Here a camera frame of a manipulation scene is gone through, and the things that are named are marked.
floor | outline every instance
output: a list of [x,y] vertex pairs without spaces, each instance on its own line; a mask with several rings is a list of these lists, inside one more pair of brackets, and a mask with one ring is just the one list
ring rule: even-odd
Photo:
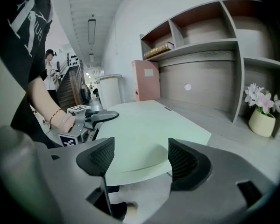
[[[208,143],[211,147],[244,157],[274,183],[280,182],[280,137],[260,137],[249,129],[246,120],[239,119],[236,124],[232,124],[225,112],[168,99],[158,102],[211,132]],[[99,107],[100,104],[94,99],[89,105]],[[51,130],[48,136],[56,139],[56,130]],[[121,186],[119,192],[109,194],[109,198],[111,203],[137,203],[137,214],[126,217],[124,223],[140,224],[167,200],[171,182],[171,177],[164,174],[144,182]]]

pink box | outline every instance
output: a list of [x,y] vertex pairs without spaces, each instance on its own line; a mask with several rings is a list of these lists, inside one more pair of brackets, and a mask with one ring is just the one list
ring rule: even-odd
[[159,99],[161,94],[158,63],[136,60],[132,62],[132,69],[136,101]]

staircase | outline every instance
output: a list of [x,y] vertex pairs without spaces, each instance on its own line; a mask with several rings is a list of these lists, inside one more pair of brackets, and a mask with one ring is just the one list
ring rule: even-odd
[[70,67],[66,72],[59,89],[57,91],[58,101],[60,104],[60,108],[65,112],[68,108],[76,106],[74,93],[70,84],[70,71],[74,71],[75,73],[78,71],[79,66]]

white trash can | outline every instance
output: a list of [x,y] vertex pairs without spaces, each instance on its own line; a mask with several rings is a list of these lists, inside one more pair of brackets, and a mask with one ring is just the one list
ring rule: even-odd
[[118,85],[118,79],[121,77],[122,75],[114,74],[96,78],[98,82],[98,94],[102,107],[105,110],[122,103]]

light green table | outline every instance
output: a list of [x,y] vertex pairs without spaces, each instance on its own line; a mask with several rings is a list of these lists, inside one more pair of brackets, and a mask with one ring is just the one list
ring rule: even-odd
[[168,138],[207,145],[211,134],[180,114],[150,100],[115,105],[119,113],[104,122],[97,140],[115,138],[115,156],[106,173],[108,186],[144,181],[171,171]]

